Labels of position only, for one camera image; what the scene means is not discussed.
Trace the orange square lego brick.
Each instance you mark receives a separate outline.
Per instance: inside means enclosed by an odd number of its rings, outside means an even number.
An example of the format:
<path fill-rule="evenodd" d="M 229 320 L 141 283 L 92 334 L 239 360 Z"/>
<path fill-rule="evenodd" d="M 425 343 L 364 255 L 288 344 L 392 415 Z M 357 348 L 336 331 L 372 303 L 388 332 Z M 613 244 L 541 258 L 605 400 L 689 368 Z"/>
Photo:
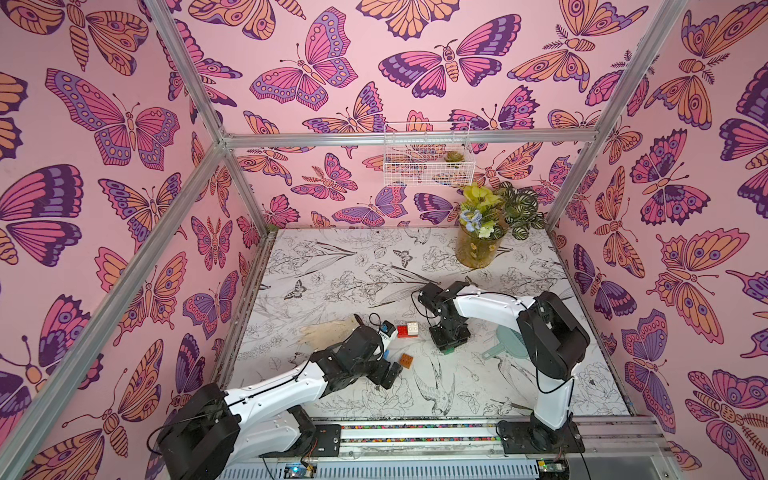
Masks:
<path fill-rule="evenodd" d="M 403 353 L 398 359 L 398 363 L 405 369 L 410 369 L 414 358 L 406 353 Z"/>

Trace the red long lego brick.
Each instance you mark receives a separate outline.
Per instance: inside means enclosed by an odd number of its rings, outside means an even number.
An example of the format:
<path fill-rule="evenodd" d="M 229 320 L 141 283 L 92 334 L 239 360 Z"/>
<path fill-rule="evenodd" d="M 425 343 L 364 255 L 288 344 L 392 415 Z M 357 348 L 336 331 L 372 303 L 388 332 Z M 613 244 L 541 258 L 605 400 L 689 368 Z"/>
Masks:
<path fill-rule="evenodd" d="M 406 324 L 404 325 L 398 325 L 397 326 L 397 332 L 399 338 L 416 338 L 416 337 L 408 337 L 406 333 Z"/>

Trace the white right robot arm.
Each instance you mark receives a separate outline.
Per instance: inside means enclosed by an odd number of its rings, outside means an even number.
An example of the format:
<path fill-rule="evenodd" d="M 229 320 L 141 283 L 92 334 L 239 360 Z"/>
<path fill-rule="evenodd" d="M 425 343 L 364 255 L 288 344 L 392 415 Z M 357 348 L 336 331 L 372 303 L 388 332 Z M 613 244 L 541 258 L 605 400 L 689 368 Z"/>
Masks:
<path fill-rule="evenodd" d="M 477 319 L 500 327 L 509 339 L 500 342 L 502 348 L 532 363 L 538 396 L 529 423 L 501 420 L 496 425 L 506 454 L 585 452 L 571 399 L 575 370 L 591 340 L 560 297 L 549 291 L 514 296 L 457 281 L 446 289 L 429 283 L 416 299 L 439 351 L 448 354 L 465 345 L 471 337 L 468 321 Z"/>

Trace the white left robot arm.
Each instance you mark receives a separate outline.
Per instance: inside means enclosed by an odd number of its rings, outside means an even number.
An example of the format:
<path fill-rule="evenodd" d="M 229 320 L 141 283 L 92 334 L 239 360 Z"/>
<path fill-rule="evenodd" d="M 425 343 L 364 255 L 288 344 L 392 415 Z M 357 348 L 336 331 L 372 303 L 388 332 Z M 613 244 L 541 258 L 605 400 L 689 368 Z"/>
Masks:
<path fill-rule="evenodd" d="M 173 479 L 216 479 L 229 466 L 268 455 L 302 456 L 319 445 L 305 405 L 368 379 L 384 389 L 402 371 L 386 359 L 397 328 L 361 324 L 296 368 L 247 387 L 202 386 L 148 449 Z"/>

